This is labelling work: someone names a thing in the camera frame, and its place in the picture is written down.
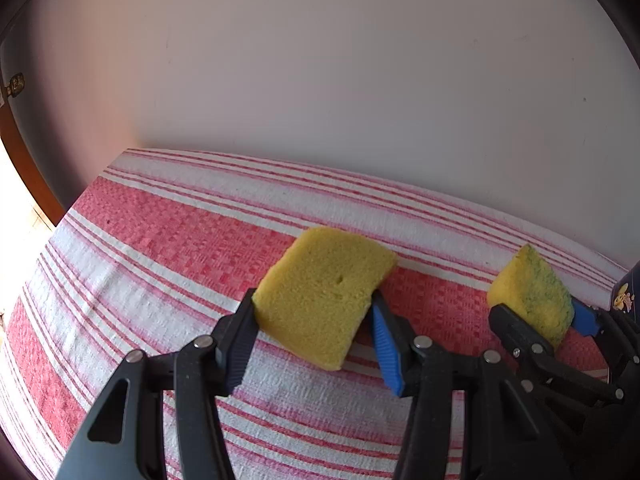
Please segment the red white striped bedspread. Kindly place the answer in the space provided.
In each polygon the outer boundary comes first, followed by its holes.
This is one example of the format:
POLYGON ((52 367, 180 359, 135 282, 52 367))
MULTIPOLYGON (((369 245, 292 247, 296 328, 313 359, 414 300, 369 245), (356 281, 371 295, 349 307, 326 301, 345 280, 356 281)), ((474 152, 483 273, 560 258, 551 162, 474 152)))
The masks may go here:
MULTIPOLYGON (((408 184, 248 156, 130 148, 82 194, 38 256, 1 346, 1 427, 52 479, 126 354, 208 333, 296 237, 334 226, 396 252, 383 295, 420 333, 479 354, 497 341, 486 292, 524 245, 577 297, 606 307, 625 268, 568 238, 408 184)), ((360 336, 329 373, 260 336, 218 403, 240 479, 388 479, 410 403, 360 336)))

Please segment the brass door knob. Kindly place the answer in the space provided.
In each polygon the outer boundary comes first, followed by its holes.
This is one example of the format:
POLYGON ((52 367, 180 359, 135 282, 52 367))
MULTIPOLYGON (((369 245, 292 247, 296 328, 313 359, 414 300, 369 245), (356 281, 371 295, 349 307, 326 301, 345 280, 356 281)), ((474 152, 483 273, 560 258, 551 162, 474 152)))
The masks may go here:
POLYGON ((13 75, 7 82, 1 84, 2 105, 11 98, 19 96, 25 88, 25 77, 23 73, 13 75))

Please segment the yellow sponge speckled green top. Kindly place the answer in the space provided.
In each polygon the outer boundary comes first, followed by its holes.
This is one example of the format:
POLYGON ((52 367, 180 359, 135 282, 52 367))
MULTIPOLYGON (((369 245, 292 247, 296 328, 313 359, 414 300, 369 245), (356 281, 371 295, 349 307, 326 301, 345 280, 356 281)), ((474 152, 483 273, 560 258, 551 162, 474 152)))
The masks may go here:
POLYGON ((570 292, 550 264, 526 244, 498 273, 487 292, 488 306, 504 304, 559 348, 575 316, 570 292))

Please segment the plain yellow sponge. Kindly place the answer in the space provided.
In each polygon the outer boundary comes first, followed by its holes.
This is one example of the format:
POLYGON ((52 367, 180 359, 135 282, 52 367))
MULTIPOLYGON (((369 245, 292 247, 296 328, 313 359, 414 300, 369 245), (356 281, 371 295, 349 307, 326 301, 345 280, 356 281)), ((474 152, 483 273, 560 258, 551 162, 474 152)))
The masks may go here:
POLYGON ((375 289, 397 256, 374 240, 316 226, 304 231, 253 294, 260 329, 322 370, 340 370, 375 289))

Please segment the wooden door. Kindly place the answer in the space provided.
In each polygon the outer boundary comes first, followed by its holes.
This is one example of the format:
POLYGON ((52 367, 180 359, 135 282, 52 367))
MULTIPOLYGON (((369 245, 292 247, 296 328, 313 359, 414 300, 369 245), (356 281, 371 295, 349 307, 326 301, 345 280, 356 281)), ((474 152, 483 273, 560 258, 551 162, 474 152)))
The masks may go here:
POLYGON ((34 71, 20 48, 9 40, 1 44, 1 83, 23 73, 25 88, 16 98, 1 102, 1 144, 27 192, 47 218, 57 226, 66 207, 56 195, 53 142, 47 138, 50 115, 43 106, 34 71))

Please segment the blue round metal tin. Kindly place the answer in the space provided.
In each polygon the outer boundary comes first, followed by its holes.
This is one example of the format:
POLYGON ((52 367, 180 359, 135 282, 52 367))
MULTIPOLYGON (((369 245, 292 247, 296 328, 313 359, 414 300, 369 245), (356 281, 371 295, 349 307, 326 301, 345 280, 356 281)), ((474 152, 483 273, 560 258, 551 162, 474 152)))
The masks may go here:
POLYGON ((637 322, 640 302, 640 262, 637 262, 613 287, 611 308, 637 322))

